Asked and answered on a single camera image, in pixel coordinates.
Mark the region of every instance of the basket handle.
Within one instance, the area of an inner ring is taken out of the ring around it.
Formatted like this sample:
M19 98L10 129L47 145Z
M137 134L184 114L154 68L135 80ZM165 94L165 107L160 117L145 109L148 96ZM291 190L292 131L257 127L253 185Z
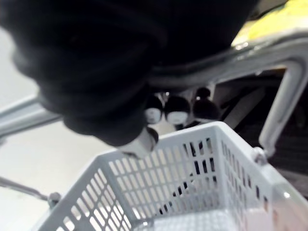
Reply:
M281 65L286 67L286 72L259 137L264 148L262 155L271 157L277 139L308 81L308 30L285 31L249 43L244 42L229 51L198 62L156 68L150 83L161 89L204 86L242 78Z

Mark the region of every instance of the metal bar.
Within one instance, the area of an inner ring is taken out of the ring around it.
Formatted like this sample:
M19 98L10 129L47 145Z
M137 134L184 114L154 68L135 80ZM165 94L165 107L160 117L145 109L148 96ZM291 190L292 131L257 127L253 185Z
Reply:
M61 117L44 109L30 96L0 110L0 138L57 122Z
M25 193L28 195L31 195L33 197L36 197L43 201L48 201L48 196L42 195L39 191L29 188L27 186L24 186L22 184L16 183L14 181L8 180L6 178L0 177L0 187L9 188L21 193Z

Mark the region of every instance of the black sleeve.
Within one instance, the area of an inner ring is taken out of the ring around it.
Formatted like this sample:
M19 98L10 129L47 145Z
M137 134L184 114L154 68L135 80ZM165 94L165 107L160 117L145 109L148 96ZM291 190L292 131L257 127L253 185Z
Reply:
M72 130L121 146L145 125L145 76L166 32L155 7L115 2L0 0L0 24L43 105Z

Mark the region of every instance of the white floor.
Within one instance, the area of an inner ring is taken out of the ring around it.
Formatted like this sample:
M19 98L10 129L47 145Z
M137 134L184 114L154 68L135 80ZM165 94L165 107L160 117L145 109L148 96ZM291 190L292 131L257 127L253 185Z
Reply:
M0 30L0 107L37 91L19 74L10 56L13 43ZM170 126L160 126L162 133ZM0 147L0 176L39 189L44 194L63 193L81 168L110 147L92 137L77 135L61 122L9 137ZM30 230L48 209L45 202L0 187L0 230Z

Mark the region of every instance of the shopping cart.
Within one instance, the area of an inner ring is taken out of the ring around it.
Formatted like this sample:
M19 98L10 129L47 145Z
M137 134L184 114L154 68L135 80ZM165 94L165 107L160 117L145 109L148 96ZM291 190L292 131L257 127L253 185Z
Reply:
M142 160L118 150L96 157L61 199L0 179L49 201L38 231L307 231L307 201L271 166L267 158L290 117L307 80L308 32L293 31L237 45L234 49L186 66L154 70L152 86L162 90L217 84L286 67L281 86L252 148L222 122L213 122L160 138ZM8 108L1 135L59 119L33 111L8 121L8 111L25 110L35 99Z

